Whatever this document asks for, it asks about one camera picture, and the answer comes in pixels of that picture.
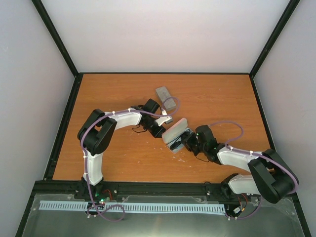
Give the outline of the grey glasses case teal lining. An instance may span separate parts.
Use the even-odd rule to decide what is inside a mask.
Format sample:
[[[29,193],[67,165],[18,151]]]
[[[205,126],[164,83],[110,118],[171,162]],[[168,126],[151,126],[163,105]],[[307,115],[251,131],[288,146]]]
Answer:
[[[176,108],[176,102],[173,98],[171,98],[171,95],[168,91],[168,89],[165,86],[161,86],[155,89],[156,95],[161,100],[163,108],[169,112]]]

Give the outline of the pink glasses case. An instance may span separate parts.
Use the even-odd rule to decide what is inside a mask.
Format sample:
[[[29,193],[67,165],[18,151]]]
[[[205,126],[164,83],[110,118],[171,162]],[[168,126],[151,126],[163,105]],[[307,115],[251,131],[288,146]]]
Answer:
[[[186,118],[180,119],[162,135],[162,140],[164,144],[166,145],[167,143],[171,142],[177,136],[181,135],[187,128],[188,128],[187,119]]]

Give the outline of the black frame glasses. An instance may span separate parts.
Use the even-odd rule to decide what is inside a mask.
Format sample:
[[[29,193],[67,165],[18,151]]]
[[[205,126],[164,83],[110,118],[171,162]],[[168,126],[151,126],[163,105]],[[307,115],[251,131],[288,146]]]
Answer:
[[[183,148],[182,140],[184,140],[188,135],[192,133],[192,130],[187,128],[181,135],[177,136],[171,142],[167,143],[166,146],[173,153],[177,153],[180,149]]]

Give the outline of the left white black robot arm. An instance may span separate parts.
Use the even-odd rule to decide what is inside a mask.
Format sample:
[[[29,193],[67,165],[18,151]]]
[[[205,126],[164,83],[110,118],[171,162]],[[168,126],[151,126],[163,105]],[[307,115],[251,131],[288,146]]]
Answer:
[[[142,126],[154,138],[161,138],[165,132],[164,123],[172,121],[165,109],[156,114],[160,105],[149,99],[145,105],[132,106],[126,110],[104,112],[95,109],[78,132],[78,139],[83,151],[84,174],[88,183],[85,192],[96,199],[102,195],[103,187],[99,184],[103,180],[102,158],[103,152],[108,148],[113,133],[128,126]]]

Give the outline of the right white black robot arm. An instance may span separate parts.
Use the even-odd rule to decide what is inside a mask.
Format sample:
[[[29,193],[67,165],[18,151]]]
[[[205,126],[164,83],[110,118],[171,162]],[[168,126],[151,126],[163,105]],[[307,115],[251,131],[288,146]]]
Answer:
[[[254,152],[219,143],[208,125],[197,127],[195,132],[184,132],[181,139],[194,156],[203,154],[209,162],[249,172],[227,178],[228,188],[234,194],[260,195],[270,203],[277,203],[298,188],[298,178],[273,149]]]

